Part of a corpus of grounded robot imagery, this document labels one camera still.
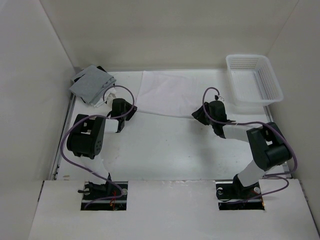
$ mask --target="gray cloth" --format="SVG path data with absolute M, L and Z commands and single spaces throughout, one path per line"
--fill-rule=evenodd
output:
M 95 105 L 105 90 L 116 82 L 109 73 L 91 65 L 75 75 L 71 80 L 77 80 L 69 90 L 88 104 Z

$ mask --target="wire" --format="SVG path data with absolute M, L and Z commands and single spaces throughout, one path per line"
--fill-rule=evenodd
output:
M 279 172 L 279 173 L 272 173 L 272 174 L 266 174 L 264 176 L 265 179 L 270 179 L 270 178 L 276 178 L 276 179 L 282 179 L 282 180 L 285 180 L 287 182 L 286 186 L 282 187 L 282 188 L 279 188 L 277 190 L 273 190 L 273 191 L 269 191 L 269 192 L 266 192 L 266 193 L 261 193 L 261 194 L 258 194 L 254 197 L 251 197 L 251 198 L 248 198 L 248 199 L 244 199 L 244 200 L 241 200 L 241 201 L 233 201 L 233 202 L 229 202 L 229 204 L 240 204 L 240 203 L 245 203 L 249 200 L 252 200 L 252 199 L 257 199 L 257 198 L 260 198 L 264 195 L 268 195 L 268 194 L 273 194 L 273 193 L 276 193 L 276 192 L 279 192 L 283 189 L 286 189 L 288 186 L 289 186 L 289 181 L 287 179 L 285 179 L 284 177 L 281 177 L 280 175 L 287 175 L 287 174 L 292 174 L 294 173 L 297 168 L 298 168 L 298 160 L 297 160 L 297 156 L 295 154 L 295 151 L 293 150 L 293 148 L 290 146 L 290 144 L 287 142 L 287 140 L 279 133 L 277 132 L 273 127 L 271 127 L 270 125 L 266 124 L 265 122 L 262 122 L 262 121 L 249 121 L 249 122 L 222 122 L 222 121 L 217 121 L 215 119 L 213 119 L 209 113 L 207 112 L 206 110 L 206 107 L 205 107 L 205 97 L 206 97 L 206 94 L 207 92 L 210 90 L 210 89 L 213 89 L 213 90 L 216 90 L 216 92 L 218 93 L 218 96 L 220 96 L 220 92 L 217 88 L 215 87 L 208 87 L 205 91 L 204 91 L 204 94 L 203 94 L 203 97 L 202 97 L 202 108 L 203 108 L 203 111 L 205 113 L 205 115 L 214 123 L 217 123 L 217 124 L 223 124 L 223 125 L 240 125 L 240 126 L 246 126 L 246 125 L 252 125 L 252 124 L 260 124 L 266 128 L 268 128 L 270 131 L 273 132 L 274 135 L 276 135 L 278 138 L 280 138 L 284 145 L 289 149 L 289 152 L 291 153 L 292 155 L 292 159 L 293 159 L 293 162 L 294 162 L 294 166 L 293 166 L 293 169 L 291 171 L 287 171 L 287 172 Z
M 132 106 L 131 108 L 129 109 L 129 111 L 125 112 L 124 114 L 120 115 L 120 116 L 115 116 L 115 117 L 107 117 L 107 116 L 104 116 L 104 115 L 99 115 L 99 114 L 94 114 L 94 115 L 90 115 L 90 116 L 86 116 L 84 118 L 82 118 L 80 121 L 76 122 L 66 133 L 65 135 L 63 136 L 62 140 L 61 140 L 61 143 L 60 143 L 60 153 L 61 153 L 61 156 L 64 158 L 64 160 L 66 160 L 68 163 L 78 167 L 78 168 L 81 168 L 83 170 L 86 170 L 87 172 L 90 172 L 91 174 L 93 174 L 94 176 L 108 182 L 109 184 L 112 184 L 114 185 L 117 189 L 120 190 L 120 195 L 117 195 L 117 196 L 107 196 L 107 197 L 101 197 L 101 198 L 97 198 L 97 199 L 94 199 L 90 202 L 88 202 L 85 206 L 84 206 L 84 209 L 86 209 L 90 204 L 94 203 L 95 201 L 99 201 L 99 200 L 106 200 L 106 199 L 112 199 L 112 198 L 121 198 L 123 195 L 124 195 L 124 192 L 122 190 L 122 188 L 114 183 L 113 181 L 107 179 L 106 177 L 103 177 L 103 176 L 100 176 L 99 174 L 93 172 L 91 169 L 85 167 L 85 166 L 82 166 L 80 164 L 77 164 L 73 161 L 71 161 L 70 159 L 67 158 L 67 156 L 65 155 L 64 153 L 64 145 L 65 145 L 65 142 L 66 142 L 66 139 L 68 137 L 68 135 L 80 124 L 82 124 L 84 121 L 88 120 L 88 119 L 91 119 L 91 118 L 94 118 L 94 117 L 100 117 L 100 118 L 104 118 L 104 119 L 119 119 L 119 118 L 123 118 L 125 116 L 127 116 L 133 109 L 134 109 L 134 106 L 135 106 L 135 97 L 133 95 L 133 93 L 128 89 L 126 88 L 125 86 L 121 86 L 121 85 L 114 85 L 114 86 L 110 86 L 108 87 L 104 93 L 103 93 L 103 97 L 105 96 L 106 92 L 111 89 L 111 88 L 123 88 L 125 90 L 127 90 L 131 97 L 132 97 Z

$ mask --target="white wall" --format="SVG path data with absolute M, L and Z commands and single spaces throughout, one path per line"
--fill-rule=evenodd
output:
M 0 239 L 25 240 L 74 70 L 39 0 L 1 0 L 0 34 Z
M 272 115 L 297 154 L 296 176 L 320 226 L 320 1 L 300 0 L 268 57 L 284 93 Z
M 74 66 L 220 68 L 267 54 L 298 0 L 41 0 Z

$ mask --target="plastic basket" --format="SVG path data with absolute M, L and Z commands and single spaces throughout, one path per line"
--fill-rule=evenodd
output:
M 236 105 L 267 106 L 284 99 L 275 72 L 266 56 L 228 55 L 226 64 Z

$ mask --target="robotic arm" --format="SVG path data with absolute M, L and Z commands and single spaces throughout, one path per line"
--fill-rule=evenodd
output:
M 232 122 L 227 119 L 224 103 L 217 97 L 215 101 L 205 102 L 204 107 L 212 119 L 223 123 Z M 217 189 L 217 197 L 221 197 L 219 199 L 226 199 L 225 196 L 228 196 L 227 199 L 246 199 L 248 192 L 257 186 L 259 179 L 271 168 L 282 165 L 292 157 L 284 142 L 264 126 L 255 128 L 215 123 L 206 116 L 203 107 L 192 116 L 204 125 L 211 125 L 214 133 L 223 139 L 236 139 L 250 144 L 253 160 L 234 176 L 231 186 Z M 274 122 L 269 122 L 268 125 L 282 135 Z

